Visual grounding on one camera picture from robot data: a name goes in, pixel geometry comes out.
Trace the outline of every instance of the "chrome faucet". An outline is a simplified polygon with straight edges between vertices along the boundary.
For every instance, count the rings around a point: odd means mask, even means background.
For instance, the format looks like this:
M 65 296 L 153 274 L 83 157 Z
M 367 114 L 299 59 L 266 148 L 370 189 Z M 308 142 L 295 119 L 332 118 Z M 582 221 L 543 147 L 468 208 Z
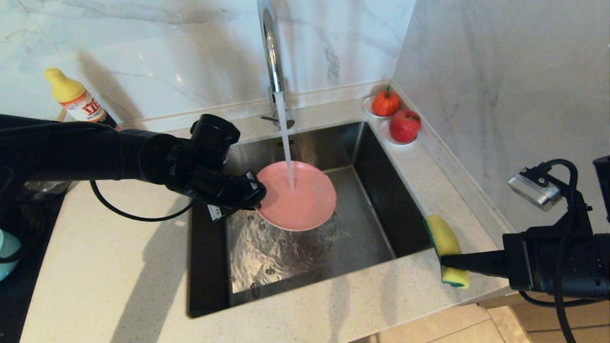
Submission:
M 292 119 L 288 103 L 286 102 L 284 75 L 282 74 L 282 63 L 279 58 L 279 37 L 276 29 L 277 20 L 275 10 L 271 0 L 257 0 L 257 2 L 259 6 L 260 33 L 263 36 L 267 69 L 269 70 L 269 81 L 271 82 L 268 93 L 271 113 L 273 114 L 272 117 L 263 116 L 261 118 L 271 120 L 279 127 L 278 107 L 275 100 L 275 93 L 282 92 L 286 108 L 286 125 L 290 129 L 295 124 L 295 121 Z

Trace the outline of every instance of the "orange tomato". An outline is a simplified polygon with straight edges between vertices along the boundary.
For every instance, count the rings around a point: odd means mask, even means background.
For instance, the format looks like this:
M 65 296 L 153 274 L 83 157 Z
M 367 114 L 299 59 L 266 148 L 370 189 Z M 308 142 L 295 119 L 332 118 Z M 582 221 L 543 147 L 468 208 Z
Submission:
M 385 91 L 380 92 L 373 100 L 373 113 L 380 117 L 389 117 L 398 111 L 400 106 L 400 98 L 394 92 L 390 91 L 388 86 Z

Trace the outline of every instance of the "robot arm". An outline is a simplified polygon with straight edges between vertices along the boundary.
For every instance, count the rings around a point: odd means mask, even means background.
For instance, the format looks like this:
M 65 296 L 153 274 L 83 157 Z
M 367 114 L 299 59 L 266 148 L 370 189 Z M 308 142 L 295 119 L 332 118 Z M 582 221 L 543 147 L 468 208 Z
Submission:
M 440 263 L 446 267 L 507 278 L 515 290 L 553 294 L 557 289 L 554 276 L 559 263 L 558 253 L 562 251 L 562 241 L 566 241 L 563 256 L 560 256 L 562 293 L 583 299 L 609 299 L 610 234 L 593 234 L 587 214 L 592 208 L 576 190 L 576 167 L 569 161 L 554 161 L 569 166 L 569 185 L 548 174 L 551 170 L 549 162 L 524 168 L 508 184 L 543 211 L 548 211 L 566 197 L 568 211 L 557 223 L 502 235 L 504 250 L 442 256 Z M 606 212 L 610 212 L 610 156 L 595 160 L 594 165 Z
M 191 139 L 8 115 L 0 115 L 0 128 L 0 208 L 27 180 L 139 179 L 164 184 L 229 213 L 260 206 L 266 194 L 251 172 L 223 173 L 229 147 L 240 133 L 230 122 L 209 114 L 193 124 Z

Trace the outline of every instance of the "sink basin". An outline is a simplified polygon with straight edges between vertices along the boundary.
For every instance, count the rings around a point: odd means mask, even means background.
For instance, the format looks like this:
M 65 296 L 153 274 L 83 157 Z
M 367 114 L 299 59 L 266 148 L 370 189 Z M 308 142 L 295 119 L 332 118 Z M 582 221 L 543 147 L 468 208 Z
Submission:
M 304 232 L 276 228 L 254 211 L 214 223 L 192 210 L 188 314 L 205 316 L 431 247 L 423 217 L 366 122 L 290 136 L 294 161 L 325 172 L 337 207 Z M 231 147 L 225 170 L 257 173 L 284 160 L 280 138 Z

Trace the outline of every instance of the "black cable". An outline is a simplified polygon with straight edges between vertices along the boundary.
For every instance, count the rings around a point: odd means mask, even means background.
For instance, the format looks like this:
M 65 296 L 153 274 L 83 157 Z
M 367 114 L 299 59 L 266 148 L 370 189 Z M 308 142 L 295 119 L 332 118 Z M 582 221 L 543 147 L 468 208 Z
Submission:
M 570 170 L 570 183 L 569 193 L 566 197 L 566 201 L 568 202 L 568 217 L 565 223 L 563 235 L 561 237 L 561 242 L 559 243 L 559 251 L 557 253 L 557 260 L 555 262 L 555 273 L 553 277 L 553 287 L 555 288 L 555 310 L 557 312 L 557 318 L 559 319 L 561 332 L 564 334 L 565 340 L 567 341 L 567 343 L 576 343 L 574 335 L 572 334 L 572 330 L 570 329 L 570 323 L 568 322 L 567 315 L 565 314 L 564 289 L 563 282 L 561 280 L 561 274 L 563 272 L 565 253 L 570 243 L 570 230 L 572 228 L 574 213 L 576 211 L 576 207 L 574 204 L 574 196 L 576 193 L 576 183 L 578 182 L 578 170 L 572 162 L 565 159 L 554 159 L 544 163 L 544 165 L 547 167 L 551 167 L 557 164 L 564 165 Z
M 555 303 L 550 302 L 550 301 L 542 301 L 542 300 L 534 299 L 534 298 L 530 297 L 525 291 L 519 291 L 519 294 L 525 299 L 525 301 L 527 301 L 530 304 L 536 305 L 536 306 L 542 306 L 542 307 L 548 307 L 548 308 L 554 308 L 556 306 Z M 564 306 L 565 307 L 576 307 L 576 306 L 582 306 L 582 305 L 590 305 L 590 304 L 598 303 L 600 301 L 601 300 L 579 299 L 579 300 L 565 301 Z
M 121 210 L 119 210 L 118 208 L 112 206 L 103 196 L 102 193 L 99 192 L 99 188 L 98 188 L 98 184 L 95 182 L 95 180 L 91 180 L 89 181 L 89 183 L 91 184 L 91 189 L 93 189 L 93 193 L 95 194 L 95 197 L 104 205 L 106 206 L 106 208 L 108 208 L 109 210 L 111 210 L 112 212 L 122 215 L 123 217 L 127 217 L 129 219 L 133 219 L 133 220 L 139 220 L 141 222 L 162 222 L 164 220 L 169 220 L 169 219 L 173 219 L 176 218 L 177 216 L 183 214 L 184 212 L 188 211 L 193 204 L 195 203 L 195 201 L 191 201 L 188 205 L 186 205 L 185 208 L 181 209 L 180 211 L 172 214 L 172 215 L 168 215 L 166 217 L 159 217 L 159 218 L 145 218 L 145 217 L 138 217 L 137 215 L 132 215 L 126 212 L 123 212 Z

